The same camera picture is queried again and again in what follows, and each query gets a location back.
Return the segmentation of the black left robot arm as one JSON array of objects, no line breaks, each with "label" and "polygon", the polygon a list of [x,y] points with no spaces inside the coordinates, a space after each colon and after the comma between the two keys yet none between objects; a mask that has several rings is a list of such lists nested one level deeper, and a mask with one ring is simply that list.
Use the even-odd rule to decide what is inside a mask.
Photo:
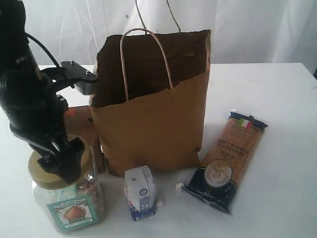
[{"label": "black left robot arm", "polygon": [[68,105],[57,92],[76,80],[53,81],[41,73],[29,47],[25,21],[22,1],[1,1],[0,106],[11,132],[40,154],[39,166],[71,184],[81,175],[84,144],[68,139],[64,124]]}]

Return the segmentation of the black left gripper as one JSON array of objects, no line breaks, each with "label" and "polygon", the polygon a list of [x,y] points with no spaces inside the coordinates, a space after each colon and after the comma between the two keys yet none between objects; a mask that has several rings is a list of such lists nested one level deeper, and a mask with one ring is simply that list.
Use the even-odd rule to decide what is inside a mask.
[{"label": "black left gripper", "polygon": [[64,113],[67,101],[57,91],[74,84],[65,68],[2,68],[0,70],[0,106],[11,132],[27,142],[41,158],[39,166],[66,183],[79,179],[79,164],[85,151],[78,135],[66,135]]}]

